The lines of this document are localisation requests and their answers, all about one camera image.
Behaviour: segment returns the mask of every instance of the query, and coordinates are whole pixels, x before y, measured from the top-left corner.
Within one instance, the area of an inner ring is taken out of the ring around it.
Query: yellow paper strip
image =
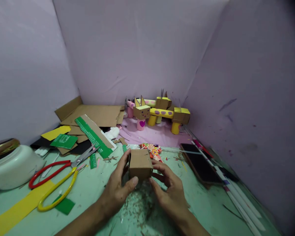
[[[181,161],[181,164],[183,164],[183,166],[184,166],[184,168],[185,168],[185,170],[186,170],[186,172],[187,172],[187,169],[186,169],[186,167],[185,167],[185,165],[184,165],[183,161]]]
[[[57,129],[42,134],[41,136],[49,141],[54,140],[59,134],[65,134],[71,131],[70,126],[61,126]]]
[[[43,185],[32,190],[25,198],[12,206],[5,213],[0,215],[0,236],[9,232],[23,218],[25,218],[32,210],[34,210],[40,199],[54,186],[49,180]]]

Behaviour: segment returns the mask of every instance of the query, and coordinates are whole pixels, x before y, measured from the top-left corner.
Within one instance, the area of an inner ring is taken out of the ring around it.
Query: gold lid
[[[0,159],[9,155],[20,145],[20,141],[15,138],[5,139],[0,141]]]

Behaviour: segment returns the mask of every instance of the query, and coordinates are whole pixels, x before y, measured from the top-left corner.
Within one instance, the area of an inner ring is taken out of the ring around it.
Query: hand
[[[126,164],[128,162],[128,156],[130,152],[131,149],[128,149],[123,154],[116,169],[112,172],[105,190],[97,201],[101,204],[103,214],[106,218],[111,218],[117,212],[119,212],[129,194],[138,184],[139,179],[135,176],[126,182],[125,186],[121,186],[121,178],[128,170],[128,166],[126,166]]]
[[[160,206],[174,220],[183,235],[210,236],[196,217],[188,210],[183,183],[181,179],[164,163],[152,160],[153,169],[163,175],[152,173],[152,176],[163,182],[167,187],[164,192],[158,183],[149,179]]]
[[[121,178],[128,170],[126,164],[130,151],[131,149],[128,149],[119,160],[100,198],[57,235],[95,235],[121,209],[138,184],[138,177],[133,177],[124,187],[121,186]]]
[[[149,179],[160,206],[176,222],[180,222],[183,214],[189,212],[188,203],[185,198],[183,183],[181,179],[164,163],[152,160],[153,169],[160,171],[163,175],[152,173],[152,176],[161,181],[167,187],[164,192],[158,183]]]

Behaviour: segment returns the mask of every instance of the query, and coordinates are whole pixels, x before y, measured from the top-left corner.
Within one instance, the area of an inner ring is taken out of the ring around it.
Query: green cardboard strip
[[[50,146],[71,149],[77,140],[78,140],[78,137],[74,137],[67,134],[59,134],[58,137],[56,137],[53,140]]]
[[[83,120],[82,117],[75,119],[75,122],[81,128],[81,130],[86,134],[92,144],[95,144],[95,148],[98,148],[98,153],[103,157],[107,158],[113,152],[111,148],[108,148],[103,141],[98,137],[98,135],[89,127],[89,125]]]
[[[89,163],[90,163],[90,167],[91,167],[91,169],[94,169],[94,168],[97,167],[97,161],[96,161],[95,153],[92,154],[92,155],[89,157]]]
[[[55,200],[57,201],[62,195],[60,194]],[[64,198],[57,206],[55,206],[55,208],[64,213],[65,215],[68,215],[70,213],[70,211],[72,210],[72,208],[74,207],[75,203],[73,201],[71,201],[68,198]]]
[[[127,151],[127,145],[123,145],[122,146],[122,150],[124,151],[124,153]]]

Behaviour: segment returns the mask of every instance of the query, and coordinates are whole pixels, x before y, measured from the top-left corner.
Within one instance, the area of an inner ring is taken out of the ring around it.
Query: finger
[[[173,178],[176,176],[174,172],[166,164],[163,164],[160,162],[157,164],[154,164],[153,169],[160,171],[164,176],[168,178]]]
[[[154,179],[149,178],[148,180],[150,181],[150,184],[152,185],[155,195],[158,201],[160,202],[161,198],[164,196],[165,193],[161,189],[161,186],[159,186],[159,184]]]
[[[124,167],[124,170],[122,172],[122,176],[124,176],[127,173],[128,169],[129,169],[129,166]]]
[[[117,167],[115,169],[116,174],[121,178],[122,177],[122,173],[124,170],[124,167],[126,166],[127,162],[128,162],[128,156],[131,152],[131,149],[128,149],[120,158]]]
[[[156,179],[158,179],[159,181],[161,181],[162,183],[165,182],[165,176],[157,174],[157,173],[152,173],[152,176]]]
[[[124,196],[124,199],[126,199],[130,193],[135,189],[136,185],[138,184],[138,177],[134,176],[132,179],[130,179],[126,184],[121,188],[121,192]]]

